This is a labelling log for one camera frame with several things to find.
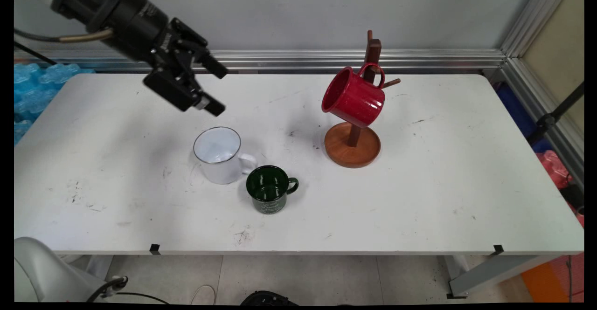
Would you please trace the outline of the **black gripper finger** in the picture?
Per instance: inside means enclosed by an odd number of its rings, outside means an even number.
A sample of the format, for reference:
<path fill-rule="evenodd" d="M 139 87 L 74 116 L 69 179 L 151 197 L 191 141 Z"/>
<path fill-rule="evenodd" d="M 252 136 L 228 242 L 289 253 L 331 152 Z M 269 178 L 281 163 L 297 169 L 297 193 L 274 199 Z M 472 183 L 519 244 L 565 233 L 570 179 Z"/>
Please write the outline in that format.
<path fill-rule="evenodd" d="M 178 18 L 172 19 L 171 27 L 177 34 L 176 48 L 190 53 L 193 57 L 193 63 L 201 64 L 218 79 L 222 79 L 228 74 L 228 69 L 211 55 L 208 49 L 208 41 L 205 38 Z"/>
<path fill-rule="evenodd" d="M 222 102 L 199 85 L 193 72 L 175 76 L 171 70 L 158 67 L 145 76 L 143 84 L 182 112 L 196 108 L 217 117 L 226 110 Z"/>

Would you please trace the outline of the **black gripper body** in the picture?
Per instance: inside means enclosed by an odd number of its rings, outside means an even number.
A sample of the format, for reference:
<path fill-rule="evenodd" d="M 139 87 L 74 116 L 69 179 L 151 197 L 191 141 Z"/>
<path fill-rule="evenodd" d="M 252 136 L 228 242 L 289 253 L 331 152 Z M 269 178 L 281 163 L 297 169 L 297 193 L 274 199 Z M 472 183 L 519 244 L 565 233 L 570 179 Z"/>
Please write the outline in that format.
<path fill-rule="evenodd" d="M 167 27 L 169 18 L 149 0 L 92 0 L 92 31 L 111 29 L 103 42 L 135 62 L 157 64 L 152 49 Z"/>

